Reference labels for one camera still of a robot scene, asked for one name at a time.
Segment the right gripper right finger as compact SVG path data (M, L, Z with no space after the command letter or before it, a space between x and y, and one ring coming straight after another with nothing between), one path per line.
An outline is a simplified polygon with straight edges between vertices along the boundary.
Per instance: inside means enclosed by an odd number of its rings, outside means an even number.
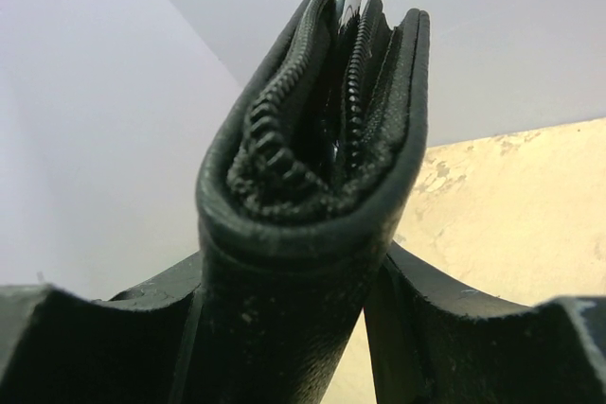
M601 403L605 300L525 307L392 244L365 304L381 403Z

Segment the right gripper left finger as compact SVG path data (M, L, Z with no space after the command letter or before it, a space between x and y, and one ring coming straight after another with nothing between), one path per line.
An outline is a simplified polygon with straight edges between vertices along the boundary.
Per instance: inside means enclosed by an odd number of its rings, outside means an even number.
M2 287L2 402L183 402L201 271L194 254L109 301Z

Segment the black zip tool case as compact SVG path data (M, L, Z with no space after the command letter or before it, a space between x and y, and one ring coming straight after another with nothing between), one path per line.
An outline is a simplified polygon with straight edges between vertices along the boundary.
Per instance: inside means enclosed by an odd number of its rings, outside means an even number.
M367 0L346 46L303 0L196 183L202 307L188 403L317 403L426 149L430 17Z

